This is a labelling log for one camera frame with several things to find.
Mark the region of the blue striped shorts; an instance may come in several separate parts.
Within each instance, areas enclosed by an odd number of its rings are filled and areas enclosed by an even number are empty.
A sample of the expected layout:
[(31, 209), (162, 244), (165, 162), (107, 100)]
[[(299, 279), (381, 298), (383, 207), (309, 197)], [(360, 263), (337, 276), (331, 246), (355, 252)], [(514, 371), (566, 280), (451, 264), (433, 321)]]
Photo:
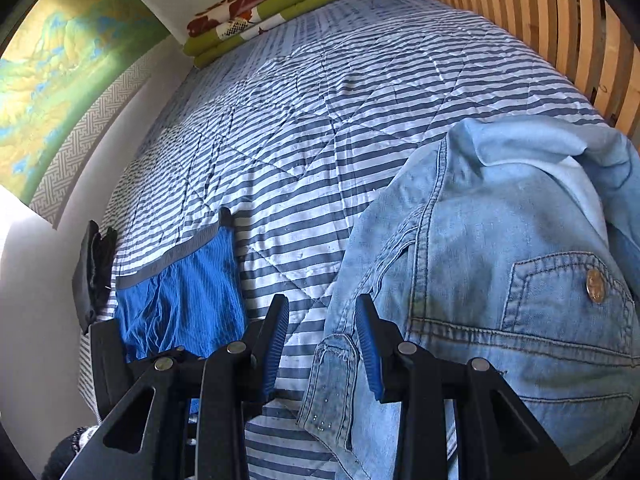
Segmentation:
[(138, 272), (116, 278), (125, 359), (183, 348), (198, 358), (242, 338), (247, 316), (231, 211)]

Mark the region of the folded black garment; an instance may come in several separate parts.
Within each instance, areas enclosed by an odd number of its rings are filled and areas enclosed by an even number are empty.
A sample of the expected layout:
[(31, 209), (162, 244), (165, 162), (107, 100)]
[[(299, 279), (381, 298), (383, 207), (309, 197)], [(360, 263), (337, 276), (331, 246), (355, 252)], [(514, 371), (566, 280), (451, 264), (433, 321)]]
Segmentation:
[(112, 265), (117, 231), (109, 226), (104, 235), (94, 220), (88, 222), (72, 277), (72, 294), (81, 333), (87, 335), (111, 293)]

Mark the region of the light blue denim jacket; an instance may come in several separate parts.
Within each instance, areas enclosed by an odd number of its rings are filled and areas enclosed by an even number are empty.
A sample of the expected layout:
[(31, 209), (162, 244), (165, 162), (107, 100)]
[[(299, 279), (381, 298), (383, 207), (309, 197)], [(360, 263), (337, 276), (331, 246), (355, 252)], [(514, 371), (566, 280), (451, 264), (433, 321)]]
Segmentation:
[(341, 479), (392, 476), (400, 407), (369, 388), (369, 295), (436, 358), (483, 358), (579, 478), (631, 447), (639, 408), (639, 155), (617, 130), (466, 118), (418, 148), (355, 223), (297, 423)]

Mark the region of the blue white striped bedspread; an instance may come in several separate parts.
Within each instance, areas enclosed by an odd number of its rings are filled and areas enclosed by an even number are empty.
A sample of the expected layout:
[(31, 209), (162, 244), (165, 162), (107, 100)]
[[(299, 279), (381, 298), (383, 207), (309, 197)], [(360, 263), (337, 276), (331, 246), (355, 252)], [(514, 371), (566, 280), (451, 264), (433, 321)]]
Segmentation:
[(435, 0), (337, 0), (190, 73), (107, 205), (114, 278), (232, 211), (244, 306), (290, 303), (276, 400), (246, 427), (254, 479), (331, 479), (296, 426), (352, 226), (419, 146), (463, 118), (600, 122), (549, 63)]

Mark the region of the green folded blanket upper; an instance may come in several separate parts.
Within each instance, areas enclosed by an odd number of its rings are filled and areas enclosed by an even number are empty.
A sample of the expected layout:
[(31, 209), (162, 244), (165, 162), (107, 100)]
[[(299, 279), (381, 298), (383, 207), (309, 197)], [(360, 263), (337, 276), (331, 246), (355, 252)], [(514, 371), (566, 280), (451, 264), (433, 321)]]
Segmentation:
[(257, 6), (254, 6), (254, 8), (242, 12), (236, 18), (232, 18), (232, 20), (220, 24), (208, 32), (204, 32), (201, 36), (195, 38), (188, 37), (183, 46), (183, 52), (191, 58), (195, 58), (207, 49), (218, 46), (218, 44), (221, 44), (224, 40), (230, 39), (240, 32), (245, 32), (250, 27), (302, 1), (303, 0), (266, 0), (259, 3)]

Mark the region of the green folded blanket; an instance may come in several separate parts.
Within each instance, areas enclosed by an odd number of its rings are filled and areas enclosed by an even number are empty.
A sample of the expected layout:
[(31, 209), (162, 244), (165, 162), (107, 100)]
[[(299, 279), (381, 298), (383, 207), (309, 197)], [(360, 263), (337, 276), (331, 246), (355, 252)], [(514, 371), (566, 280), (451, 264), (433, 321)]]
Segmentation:
[(281, 24), (292, 21), (293, 18), (298, 18), (303, 14), (317, 10), (333, 1), (336, 0), (303, 0), (302, 2), (296, 3), (294, 6), (290, 6), (273, 15), (271, 18), (267, 18), (265, 21), (250, 27), (245, 32), (240, 32), (230, 39), (224, 40), (221, 44), (218, 44), (218, 46), (207, 49), (194, 58), (193, 65), (196, 68), (204, 68), (216, 61), (217, 58), (221, 58), (226, 53), (239, 47), (241, 44), (245, 44), (247, 41), (265, 34)]
[(207, 49), (218, 46), (218, 44), (221, 44), (224, 40), (230, 39), (240, 32), (245, 32), (250, 27), (302, 1), (303, 0), (266, 0), (259, 3), (257, 6), (254, 6), (254, 8), (242, 12), (236, 18), (232, 18), (232, 20), (220, 24), (208, 32), (204, 32), (201, 36), (195, 38), (188, 37), (183, 46), (183, 52), (191, 58), (195, 58)]

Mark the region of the green folded blanket lower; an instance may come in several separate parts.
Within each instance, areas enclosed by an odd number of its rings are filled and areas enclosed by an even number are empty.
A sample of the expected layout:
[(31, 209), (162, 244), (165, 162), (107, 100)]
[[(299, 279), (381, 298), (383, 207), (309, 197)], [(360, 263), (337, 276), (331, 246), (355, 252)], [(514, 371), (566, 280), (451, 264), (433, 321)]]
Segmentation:
[(230, 39), (224, 40), (221, 44), (218, 44), (218, 46), (207, 49), (194, 58), (193, 65), (196, 68), (204, 68), (216, 61), (217, 58), (221, 58), (226, 53), (239, 47), (241, 44), (245, 44), (247, 41), (265, 34), (281, 24), (292, 21), (293, 18), (298, 18), (303, 14), (317, 10), (333, 1), (336, 0), (303, 0), (302, 2), (296, 3), (294, 6), (290, 6), (273, 15), (271, 18), (267, 18), (265, 21), (250, 27), (245, 32), (240, 32)]

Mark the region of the landscape wall tapestry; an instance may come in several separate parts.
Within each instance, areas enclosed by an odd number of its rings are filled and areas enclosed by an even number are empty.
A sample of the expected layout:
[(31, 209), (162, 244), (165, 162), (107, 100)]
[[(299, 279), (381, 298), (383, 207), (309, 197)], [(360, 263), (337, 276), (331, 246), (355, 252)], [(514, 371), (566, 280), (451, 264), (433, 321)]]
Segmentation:
[(1, 184), (57, 226), (117, 114), (170, 44), (141, 0), (37, 0), (1, 55)]

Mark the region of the wooden slatted bed rail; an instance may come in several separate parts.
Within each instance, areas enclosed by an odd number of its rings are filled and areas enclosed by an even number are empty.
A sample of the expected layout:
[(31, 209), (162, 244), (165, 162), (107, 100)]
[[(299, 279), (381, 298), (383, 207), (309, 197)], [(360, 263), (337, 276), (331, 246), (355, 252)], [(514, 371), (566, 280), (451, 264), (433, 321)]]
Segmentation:
[(639, 140), (639, 0), (439, 0), (483, 15), (574, 84), (605, 121)]

